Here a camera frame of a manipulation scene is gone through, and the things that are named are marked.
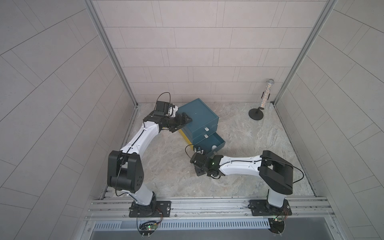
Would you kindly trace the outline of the teal three-drawer cabinet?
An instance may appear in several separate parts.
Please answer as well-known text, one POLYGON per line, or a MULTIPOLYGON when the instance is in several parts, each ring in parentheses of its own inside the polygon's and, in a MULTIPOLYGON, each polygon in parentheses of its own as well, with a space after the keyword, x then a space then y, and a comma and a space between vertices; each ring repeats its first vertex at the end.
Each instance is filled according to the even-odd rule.
POLYGON ((179 107, 178 113, 186 113, 193 120, 181 129, 191 148, 201 146, 204 155, 212 157, 225 146, 225 141, 217 134, 219 117, 201 99, 179 107))

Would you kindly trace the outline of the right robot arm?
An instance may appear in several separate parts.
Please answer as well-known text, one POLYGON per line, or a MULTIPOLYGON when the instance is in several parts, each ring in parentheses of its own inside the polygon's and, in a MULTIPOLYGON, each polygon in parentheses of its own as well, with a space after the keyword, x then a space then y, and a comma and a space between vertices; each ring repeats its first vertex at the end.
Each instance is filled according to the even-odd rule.
POLYGON ((271 151, 259 156, 234 158, 216 155, 209 158, 194 153, 190 163, 198 176, 206 174, 213 179, 228 175, 249 175, 261 178, 268 186, 266 207, 281 211, 287 195, 293 193, 294 166, 271 151))

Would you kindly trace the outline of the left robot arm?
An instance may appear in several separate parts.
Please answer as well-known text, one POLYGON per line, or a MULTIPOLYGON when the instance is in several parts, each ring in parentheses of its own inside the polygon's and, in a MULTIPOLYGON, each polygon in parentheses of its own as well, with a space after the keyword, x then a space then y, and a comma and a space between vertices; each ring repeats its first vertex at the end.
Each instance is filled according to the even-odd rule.
POLYGON ((111 151, 108 157, 107 185, 122 191, 134 200, 134 209, 141 215, 156 212, 156 194, 144 184, 144 169, 141 154, 161 130, 174 133, 191 123, 186 113, 173 113, 171 116, 155 115, 151 112, 143 119, 143 124, 135 136, 119 151, 111 151))

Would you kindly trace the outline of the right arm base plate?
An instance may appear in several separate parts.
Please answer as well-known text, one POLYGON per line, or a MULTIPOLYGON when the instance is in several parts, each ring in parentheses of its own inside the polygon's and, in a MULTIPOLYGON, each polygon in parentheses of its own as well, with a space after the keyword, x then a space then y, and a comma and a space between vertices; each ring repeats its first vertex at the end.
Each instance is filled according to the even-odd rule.
POLYGON ((248 208, 252 212, 252 216, 291 216, 292 210, 288 200, 284 199, 283 206, 281 208, 274 207, 268 203, 267 200, 250 200, 248 208))

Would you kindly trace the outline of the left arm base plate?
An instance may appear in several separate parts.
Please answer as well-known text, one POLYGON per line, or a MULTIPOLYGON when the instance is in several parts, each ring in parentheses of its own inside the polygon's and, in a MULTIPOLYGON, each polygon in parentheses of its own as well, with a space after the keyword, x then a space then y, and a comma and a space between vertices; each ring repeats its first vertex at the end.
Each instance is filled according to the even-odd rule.
POLYGON ((171 201, 157 201, 148 206, 132 203, 130 207, 130 218, 167 218, 170 216, 171 201))

